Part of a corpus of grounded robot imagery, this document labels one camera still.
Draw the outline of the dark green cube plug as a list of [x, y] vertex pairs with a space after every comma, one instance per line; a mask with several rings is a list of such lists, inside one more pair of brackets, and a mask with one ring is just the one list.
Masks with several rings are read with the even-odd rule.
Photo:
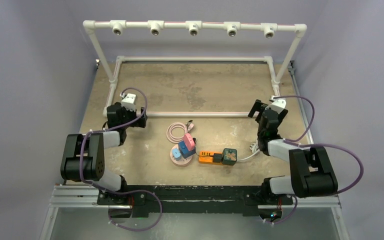
[[223, 165], [234, 166], [237, 163], [238, 153], [236, 149], [224, 148], [221, 155], [221, 163]]

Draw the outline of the light blue USB charger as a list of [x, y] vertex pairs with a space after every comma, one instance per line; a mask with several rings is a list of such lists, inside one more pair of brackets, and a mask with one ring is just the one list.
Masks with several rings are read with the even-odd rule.
[[181, 154], [181, 152], [180, 152], [180, 150], [178, 149], [178, 148], [173, 148], [172, 150], [171, 150], [171, 153], [172, 153], [172, 155], [173, 155], [173, 158], [175, 159], [175, 161], [180, 161], [181, 159], [182, 159], [182, 154]]

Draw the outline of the pink round socket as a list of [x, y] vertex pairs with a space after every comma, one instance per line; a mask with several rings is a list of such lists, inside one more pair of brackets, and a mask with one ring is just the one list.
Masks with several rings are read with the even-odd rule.
[[170, 160], [171, 162], [178, 166], [178, 167], [186, 167], [188, 164], [190, 164], [193, 160], [193, 156], [190, 156], [188, 158], [183, 158], [180, 160], [180, 161], [175, 161], [173, 155], [172, 155], [172, 149], [170, 150], [170, 153], [169, 153], [169, 157], [170, 157]]

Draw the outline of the pink small charger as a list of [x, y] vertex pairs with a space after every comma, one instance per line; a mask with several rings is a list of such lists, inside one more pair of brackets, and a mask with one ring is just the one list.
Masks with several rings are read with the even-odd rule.
[[185, 133], [182, 140], [189, 151], [195, 149], [195, 140], [190, 133]]

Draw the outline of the blue cube socket adapter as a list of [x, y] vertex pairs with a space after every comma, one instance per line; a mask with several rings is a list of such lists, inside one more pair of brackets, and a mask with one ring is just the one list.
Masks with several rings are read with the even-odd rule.
[[196, 149], [193, 148], [192, 150], [189, 150], [186, 146], [186, 143], [184, 141], [181, 141], [178, 143], [178, 149], [181, 154], [181, 156], [185, 159], [191, 157], [192, 155], [196, 154]]

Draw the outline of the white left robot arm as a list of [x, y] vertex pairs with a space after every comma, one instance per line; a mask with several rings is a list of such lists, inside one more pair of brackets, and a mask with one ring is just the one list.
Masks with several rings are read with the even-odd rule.
[[87, 134], [69, 134], [66, 137], [60, 165], [60, 175], [66, 181], [82, 182], [109, 192], [118, 205], [126, 203], [129, 191], [125, 178], [106, 168], [105, 150], [122, 146], [127, 138], [127, 128], [145, 128], [146, 108], [140, 114], [134, 105], [116, 102], [106, 109], [107, 129]]

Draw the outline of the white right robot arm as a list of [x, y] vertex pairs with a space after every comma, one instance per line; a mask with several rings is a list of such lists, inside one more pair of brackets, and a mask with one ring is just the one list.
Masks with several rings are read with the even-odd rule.
[[288, 176], [265, 178], [259, 195], [264, 202], [272, 204], [284, 195], [306, 198], [335, 194], [338, 181], [326, 149], [323, 146], [303, 147], [279, 135], [278, 128], [287, 113], [284, 99], [273, 100], [271, 104], [257, 99], [248, 113], [248, 117], [255, 118], [258, 123], [253, 148], [287, 162], [290, 170]]

